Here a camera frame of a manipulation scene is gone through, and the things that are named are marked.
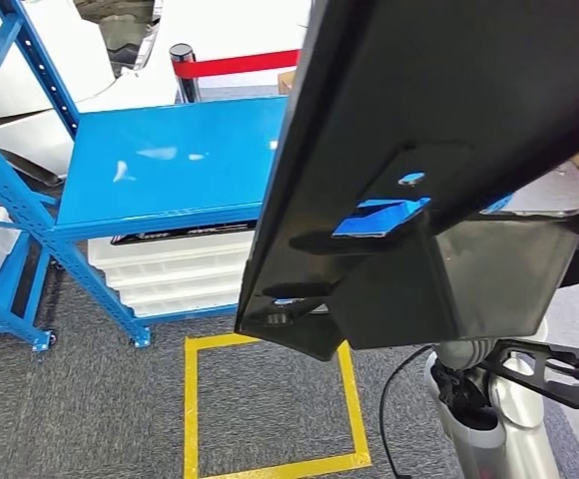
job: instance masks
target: blue shelf frame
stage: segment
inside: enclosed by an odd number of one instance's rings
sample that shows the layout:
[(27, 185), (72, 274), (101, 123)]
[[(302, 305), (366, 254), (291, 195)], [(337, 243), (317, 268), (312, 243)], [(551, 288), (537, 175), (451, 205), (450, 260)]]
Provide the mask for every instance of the blue shelf frame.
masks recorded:
[[(0, 27), (0, 66), (8, 50), (13, 43), (16, 44), (68, 133), (75, 138), (79, 126), (79, 111), (33, 27), (22, 2), (0, 0), (0, 17), (2, 22)], [(135, 322), (130, 309), (109, 290), (75, 244), (64, 241), (55, 232), (55, 219), (42, 202), (47, 203), (47, 199), (30, 191), (0, 155), (0, 205), (8, 210), (15, 221), (15, 227), (29, 233), (48, 255), (64, 267), (132, 338), (136, 347), (149, 345), (149, 330)], [(0, 308), (0, 324), (12, 327), (15, 318)], [(20, 337), (25, 335), (26, 340), (34, 341), (33, 334), (28, 330)]]
[(285, 107), (264, 97), (86, 114), (55, 231), (81, 240), (256, 221)]
[[(12, 44), (16, 44), (68, 133), (73, 139), (76, 139), (80, 125), (79, 111), (26, 14), (21, 0), (0, 0), (0, 17), (2, 21), (0, 27), (0, 66), (5, 60), (8, 50)], [(198, 107), (206, 108), (204, 105), (211, 108), (209, 107), (211, 104), (200, 104)], [(280, 107), (277, 105), (276, 108), (282, 113), (284, 103)], [(280, 123), (282, 115), (277, 116)], [(96, 300), (107, 316), (131, 338), (135, 347), (145, 347), (150, 344), (150, 331), (147, 328), (150, 324), (229, 314), (235, 310), (235, 304), (229, 304), (202, 310), (135, 317), (130, 308), (122, 304), (114, 291), (107, 288), (100, 274), (88, 264), (75, 245), (76, 240), (181, 228), (181, 224), (188, 221), (187, 217), (190, 215), (190, 211), (169, 211), (141, 218), (131, 218), (127, 221), (121, 219), (115, 222), (61, 225), (57, 224), (55, 219), (44, 206), (52, 203), (52, 199), (30, 191), (0, 155), (0, 205), (8, 210), (11, 218), (15, 222), (14, 225), (0, 225), (0, 227), (18, 228), (27, 232), (32, 239), (40, 244), (48, 257), (55, 258), (66, 272)], [(232, 213), (234, 220), (243, 221), (243, 215), (252, 219), (258, 218), (259, 210), (260, 201), (256, 200), (251, 204), (241, 204)], [(213, 218), (211, 209), (205, 213), (208, 218)], [(224, 212), (220, 217), (225, 222), (228, 221), (225, 218), (229, 215), (230, 213)], [(42, 286), (42, 281), (35, 283), (34, 292), (40, 294)], [(9, 324), (8, 327), (10, 327), (14, 319), (9, 316), (2, 317), (3, 315), (2, 311), (0, 311), (0, 322)]]

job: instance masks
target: yellow floor tape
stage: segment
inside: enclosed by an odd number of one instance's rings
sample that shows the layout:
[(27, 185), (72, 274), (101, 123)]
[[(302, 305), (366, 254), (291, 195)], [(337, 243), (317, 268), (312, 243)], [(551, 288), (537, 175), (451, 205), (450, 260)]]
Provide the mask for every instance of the yellow floor tape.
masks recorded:
[[(256, 342), (258, 339), (241, 336), (240, 334), (218, 334), (206, 337), (188, 337), (184, 344), (185, 385), (183, 393), (183, 479), (198, 479), (198, 422), (197, 403), (197, 384), (198, 377), (197, 352), (212, 347), (234, 346)], [(313, 459), (310, 461), (282, 464), (280, 466), (264, 467), (250, 471), (234, 472), (203, 479), (299, 479), (302, 477), (330, 474), (333, 472), (348, 471), (372, 464), (361, 403), (356, 389), (354, 366), (351, 362), (349, 345), (347, 342), (339, 348), (339, 362), (345, 393), (345, 402), (350, 418), (354, 452), (341, 456)]]

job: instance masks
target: black metal plate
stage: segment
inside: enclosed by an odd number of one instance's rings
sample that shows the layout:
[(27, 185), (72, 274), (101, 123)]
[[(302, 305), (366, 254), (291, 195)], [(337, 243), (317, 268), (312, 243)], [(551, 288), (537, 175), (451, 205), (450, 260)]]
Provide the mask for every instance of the black metal plate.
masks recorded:
[[(303, 337), (313, 334), (305, 321), (297, 341), (291, 325), (262, 318), (298, 305), (274, 298), (327, 299), (368, 257), (407, 242), (413, 222), (438, 235), (578, 152), (579, 2), (317, 2), (236, 330), (327, 358), (344, 336), (336, 314), (318, 316), (320, 341)], [(399, 185), (412, 172), (425, 176)], [(331, 238), (372, 195), (432, 200), (424, 220), (385, 238)], [(348, 304), (361, 310), (367, 287)], [(433, 340), (434, 321), (446, 318), (427, 315), (413, 337)]]

